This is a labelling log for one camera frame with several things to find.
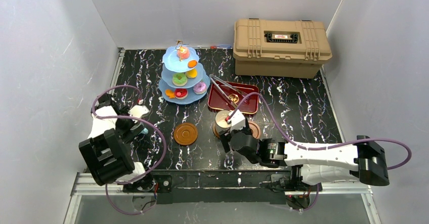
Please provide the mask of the yellow cake slice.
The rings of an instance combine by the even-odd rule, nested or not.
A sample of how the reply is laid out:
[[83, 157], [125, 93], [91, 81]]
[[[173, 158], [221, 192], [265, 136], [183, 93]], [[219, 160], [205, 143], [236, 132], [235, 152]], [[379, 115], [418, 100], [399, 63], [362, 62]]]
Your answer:
[[197, 69], [196, 69], [196, 68], [194, 68], [194, 69], [192, 69], [192, 70], [187, 71], [187, 72], [185, 73], [185, 75], [186, 75], [186, 77], [187, 77], [188, 79], [194, 79], [194, 78], [196, 78], [196, 77], [197, 77], [197, 75], [198, 75], [198, 71], [197, 71]]

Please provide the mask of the light blue cup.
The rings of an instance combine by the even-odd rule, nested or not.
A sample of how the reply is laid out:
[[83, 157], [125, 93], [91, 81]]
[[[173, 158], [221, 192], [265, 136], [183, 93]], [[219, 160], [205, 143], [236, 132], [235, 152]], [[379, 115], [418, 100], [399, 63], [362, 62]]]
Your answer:
[[139, 134], [140, 135], [146, 135], [148, 132], [149, 132], [149, 130], [147, 128], [143, 128]]

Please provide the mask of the silver metal tongs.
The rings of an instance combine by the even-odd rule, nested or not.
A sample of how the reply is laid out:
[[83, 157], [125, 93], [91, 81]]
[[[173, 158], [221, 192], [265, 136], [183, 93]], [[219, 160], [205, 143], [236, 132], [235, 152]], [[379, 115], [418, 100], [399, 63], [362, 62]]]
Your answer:
[[209, 78], [207, 105], [213, 110], [234, 110], [247, 94], [255, 92], [256, 87], [252, 85], [226, 82], [213, 74]]

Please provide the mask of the orange fish cookie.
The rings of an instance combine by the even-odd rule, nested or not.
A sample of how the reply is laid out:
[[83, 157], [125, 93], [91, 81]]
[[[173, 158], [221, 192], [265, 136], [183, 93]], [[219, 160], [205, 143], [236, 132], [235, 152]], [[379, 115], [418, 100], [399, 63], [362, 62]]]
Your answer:
[[172, 91], [170, 89], [166, 89], [165, 91], [165, 95], [169, 98], [169, 99], [175, 99], [175, 91]]

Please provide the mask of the beige ribbed mug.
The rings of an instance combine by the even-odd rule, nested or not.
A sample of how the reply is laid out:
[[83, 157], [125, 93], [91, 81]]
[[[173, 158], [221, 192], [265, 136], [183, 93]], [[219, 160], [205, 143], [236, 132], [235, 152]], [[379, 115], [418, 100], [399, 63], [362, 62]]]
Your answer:
[[222, 110], [216, 114], [214, 125], [217, 132], [230, 129], [231, 124], [227, 122], [227, 118], [229, 117], [230, 113], [231, 113], [230, 110]]

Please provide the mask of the green glazed donut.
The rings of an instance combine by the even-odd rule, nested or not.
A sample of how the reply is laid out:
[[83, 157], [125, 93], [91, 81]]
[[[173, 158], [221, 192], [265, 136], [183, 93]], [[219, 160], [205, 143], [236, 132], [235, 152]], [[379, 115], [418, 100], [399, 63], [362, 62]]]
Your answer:
[[178, 87], [185, 86], [187, 81], [188, 77], [185, 73], [175, 73], [172, 77], [172, 83]]

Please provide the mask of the purple glazed donut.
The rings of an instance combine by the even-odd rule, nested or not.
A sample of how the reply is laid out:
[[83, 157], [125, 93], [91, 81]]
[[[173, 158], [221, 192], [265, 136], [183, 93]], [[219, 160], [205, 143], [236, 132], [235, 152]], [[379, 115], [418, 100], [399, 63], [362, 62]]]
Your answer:
[[204, 94], [206, 93], [206, 91], [207, 91], [207, 84], [204, 81], [200, 81], [193, 86], [193, 92], [196, 95]]

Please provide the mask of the pink sugared cake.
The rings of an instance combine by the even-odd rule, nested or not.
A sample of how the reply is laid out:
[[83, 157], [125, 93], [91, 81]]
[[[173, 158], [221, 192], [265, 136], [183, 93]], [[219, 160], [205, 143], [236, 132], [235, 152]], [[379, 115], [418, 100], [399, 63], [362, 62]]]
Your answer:
[[190, 57], [190, 50], [187, 46], [179, 46], [177, 48], [177, 56], [179, 60], [185, 60]]

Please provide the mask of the red glazed donut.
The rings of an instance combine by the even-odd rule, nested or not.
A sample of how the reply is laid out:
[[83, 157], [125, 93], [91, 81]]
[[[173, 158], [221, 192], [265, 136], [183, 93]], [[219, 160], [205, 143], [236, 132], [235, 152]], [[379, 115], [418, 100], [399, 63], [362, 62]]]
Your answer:
[[182, 100], [188, 95], [188, 90], [186, 88], [177, 88], [174, 90], [174, 97], [176, 99]]

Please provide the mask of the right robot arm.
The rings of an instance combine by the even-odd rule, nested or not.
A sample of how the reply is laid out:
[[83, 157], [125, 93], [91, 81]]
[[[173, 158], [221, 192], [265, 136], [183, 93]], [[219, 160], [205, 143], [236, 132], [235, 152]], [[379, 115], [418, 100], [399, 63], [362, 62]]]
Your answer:
[[331, 148], [316, 144], [311, 151], [309, 143], [293, 145], [275, 138], [256, 139], [244, 119], [232, 124], [225, 119], [214, 124], [226, 152], [237, 152], [250, 163], [268, 168], [292, 168], [290, 181], [295, 185], [314, 186], [324, 182], [359, 181], [370, 186], [390, 183], [385, 150], [365, 136], [359, 143]]

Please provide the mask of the blue three-tier cake stand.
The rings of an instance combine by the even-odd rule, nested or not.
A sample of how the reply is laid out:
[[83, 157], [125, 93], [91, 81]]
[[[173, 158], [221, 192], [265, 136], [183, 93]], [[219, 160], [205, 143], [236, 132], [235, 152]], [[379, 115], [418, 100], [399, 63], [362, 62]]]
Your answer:
[[[180, 61], [177, 56], [177, 48], [179, 46], [187, 46], [187, 45], [184, 45], [181, 41], [178, 41], [175, 46], [167, 48], [165, 54], [162, 57], [162, 72], [161, 72], [161, 79], [159, 80], [159, 83], [158, 83], [158, 89], [162, 93], [163, 99], [165, 99], [167, 102], [175, 103], [178, 105], [188, 105], [202, 99], [207, 94], [207, 91], [210, 87], [210, 79], [203, 65], [199, 62], [200, 57], [197, 55], [196, 50], [194, 48], [187, 46], [190, 50], [190, 57], [188, 59]], [[172, 83], [173, 75], [175, 73], [186, 73], [187, 71], [189, 71], [190, 69], [188, 68], [187, 64], [190, 60], [198, 61], [198, 64], [195, 67], [198, 71], [197, 77], [194, 79], [188, 79], [185, 86], [182, 86], [182, 87], [175, 86]], [[204, 94], [196, 95], [193, 92], [193, 86], [200, 81], [204, 81], [207, 84], [207, 91]], [[187, 97], [182, 100], [179, 100], [176, 98], [169, 99], [165, 95], [164, 91], [166, 89], [170, 89], [174, 91], [177, 88], [186, 88], [188, 90]]]

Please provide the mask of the round brown wooden box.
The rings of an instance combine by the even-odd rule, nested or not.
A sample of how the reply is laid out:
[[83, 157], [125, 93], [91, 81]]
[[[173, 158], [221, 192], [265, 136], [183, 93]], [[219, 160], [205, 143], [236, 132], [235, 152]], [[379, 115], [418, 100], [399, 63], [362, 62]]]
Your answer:
[[219, 139], [220, 138], [220, 132], [223, 131], [223, 128], [218, 126], [217, 123], [214, 123], [212, 129], [213, 129], [214, 135]]

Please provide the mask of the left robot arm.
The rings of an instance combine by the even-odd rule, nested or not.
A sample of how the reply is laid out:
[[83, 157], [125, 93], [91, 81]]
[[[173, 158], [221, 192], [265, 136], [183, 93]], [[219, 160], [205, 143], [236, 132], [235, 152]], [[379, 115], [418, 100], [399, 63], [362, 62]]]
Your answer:
[[144, 105], [121, 107], [113, 95], [104, 93], [91, 113], [93, 124], [88, 138], [78, 148], [95, 182], [133, 184], [145, 173], [141, 162], [134, 162], [128, 144], [148, 129], [140, 120], [149, 113]]

